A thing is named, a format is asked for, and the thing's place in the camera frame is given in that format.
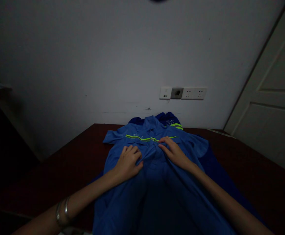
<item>fabric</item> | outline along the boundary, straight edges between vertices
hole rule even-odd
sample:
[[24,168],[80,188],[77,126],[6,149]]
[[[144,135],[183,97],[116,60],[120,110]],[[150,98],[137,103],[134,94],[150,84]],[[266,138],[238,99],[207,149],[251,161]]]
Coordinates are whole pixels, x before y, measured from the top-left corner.
[[116,165],[123,147],[130,144],[139,147],[144,167],[137,176],[96,200],[93,233],[235,234],[205,189],[158,147],[157,141],[164,136],[171,137],[204,171],[199,158],[206,154],[208,141],[164,126],[154,116],[147,117],[142,126],[130,123],[109,131],[104,143],[115,145],[104,174]]
[[[160,121],[163,125],[170,124],[181,124],[178,118],[171,112],[168,113],[160,113],[155,116],[156,119]],[[139,117],[135,117],[130,120],[129,123],[133,123],[136,125],[143,125],[144,119]],[[263,224],[264,221],[257,213],[257,211],[253,208],[250,202],[240,193],[238,188],[235,186],[232,179],[229,177],[224,168],[217,161],[214,156],[212,149],[209,147],[205,155],[199,158],[199,162],[205,170],[205,173],[213,179],[220,187],[222,187],[229,195],[231,195],[236,201],[238,201],[244,208],[246,208],[251,214],[253,214],[258,220],[260,220]]]
[[[166,114],[162,112],[157,116],[155,116],[155,118],[158,119],[159,122],[162,123],[164,126],[174,126],[175,128],[183,130],[182,125],[179,122],[178,118],[171,112],[168,112]],[[128,123],[133,123],[142,126],[144,121],[145,120],[141,119],[140,117],[134,117]]]

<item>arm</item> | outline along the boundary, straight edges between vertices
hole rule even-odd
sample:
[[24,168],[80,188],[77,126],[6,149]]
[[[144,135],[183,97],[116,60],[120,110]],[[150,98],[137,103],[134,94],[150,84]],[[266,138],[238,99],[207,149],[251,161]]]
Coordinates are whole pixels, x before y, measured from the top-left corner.
[[171,138],[163,137],[159,140],[159,143],[164,142],[169,146],[169,149],[161,144],[159,144],[159,147],[175,165],[190,172],[198,179],[212,195],[239,234],[273,234],[256,217],[208,177],[196,164],[190,161]]
[[[89,203],[95,200],[104,192],[111,188],[123,183],[131,177],[138,174],[143,167],[143,162],[136,166],[136,161],[141,158],[141,152],[138,147],[124,147],[119,157],[116,166],[97,179],[90,185],[77,191],[71,195],[68,203],[68,215],[70,218],[74,218],[78,215]],[[20,229],[13,233],[13,235],[22,234],[58,234],[61,227],[56,222],[56,206],[54,205]],[[60,220],[67,223],[67,219],[64,213],[64,203],[62,202],[59,211]]]

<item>electrical outlet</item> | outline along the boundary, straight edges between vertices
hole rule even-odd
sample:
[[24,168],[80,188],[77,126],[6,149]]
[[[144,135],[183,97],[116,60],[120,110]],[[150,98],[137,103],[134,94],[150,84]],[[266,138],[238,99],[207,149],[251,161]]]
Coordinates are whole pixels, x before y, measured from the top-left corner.
[[161,87],[160,99],[161,100],[169,100],[169,99],[171,99],[171,93],[172,93],[172,88],[171,87],[167,87],[167,86]]
[[184,87],[182,100],[203,100],[206,93],[206,87]]

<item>folded clothing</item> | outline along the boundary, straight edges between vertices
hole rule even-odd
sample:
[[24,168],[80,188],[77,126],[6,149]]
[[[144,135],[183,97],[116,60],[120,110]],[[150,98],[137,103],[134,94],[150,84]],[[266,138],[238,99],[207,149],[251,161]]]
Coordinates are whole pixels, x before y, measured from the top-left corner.
[[135,177],[103,194],[95,202],[94,234],[235,234],[209,193],[188,172],[174,165],[158,146],[169,136],[185,155],[202,167],[199,159],[208,141],[174,126],[164,126],[154,116],[143,125],[127,124],[108,131],[104,143],[114,144],[104,173],[117,163],[124,146],[138,146],[144,167]]

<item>shirt sleeve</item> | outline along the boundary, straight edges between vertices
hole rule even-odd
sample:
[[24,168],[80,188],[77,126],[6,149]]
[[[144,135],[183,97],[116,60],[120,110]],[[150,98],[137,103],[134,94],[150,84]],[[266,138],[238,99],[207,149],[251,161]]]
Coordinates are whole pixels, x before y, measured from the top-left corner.
[[209,148],[209,141],[200,136],[189,134],[188,142],[192,146],[192,150],[196,153],[198,158],[203,157]]

